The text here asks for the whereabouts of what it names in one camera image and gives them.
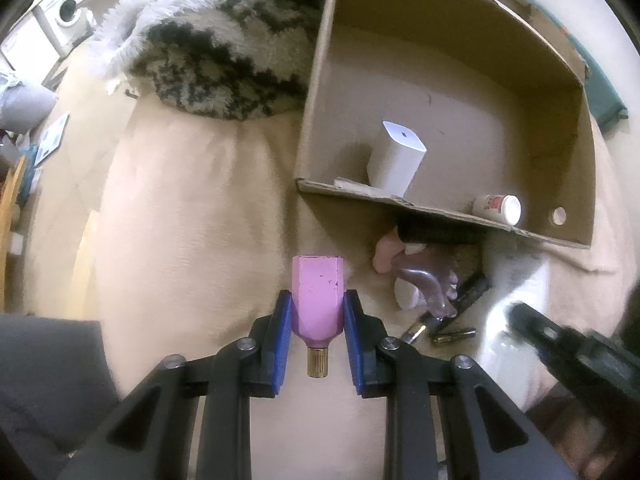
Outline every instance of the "blue gripper pad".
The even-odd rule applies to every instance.
[[[347,291],[342,297],[342,310],[344,313],[344,336],[347,339],[347,354],[351,365],[351,380],[356,387],[358,395],[362,395],[364,389],[364,365],[362,361],[362,348],[358,339],[353,304],[351,303],[350,292]]]
[[[289,354],[289,341],[291,340],[291,316],[293,299],[288,290],[283,290],[276,304],[274,316],[280,316],[280,323],[276,332],[273,350],[273,378],[271,389],[277,395],[284,382],[284,372],[287,367],[287,355]]]

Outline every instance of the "washing machine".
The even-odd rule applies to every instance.
[[[42,0],[34,9],[40,27],[61,58],[92,31],[89,10],[79,6],[81,1]]]

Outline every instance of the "washing machine door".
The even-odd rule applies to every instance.
[[[56,10],[56,23],[60,27],[73,27],[82,16],[75,0],[61,0]]]

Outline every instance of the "gold ribbed cap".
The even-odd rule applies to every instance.
[[[306,373],[309,377],[326,377],[329,366],[328,348],[307,348],[306,349]]]

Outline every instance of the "round hole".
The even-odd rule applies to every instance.
[[[566,211],[564,207],[556,207],[551,212],[551,223],[553,225],[564,225],[566,222]]]
[[[71,22],[76,14],[76,9],[78,8],[78,4],[76,4],[75,0],[65,0],[60,5],[60,19],[65,22]]]

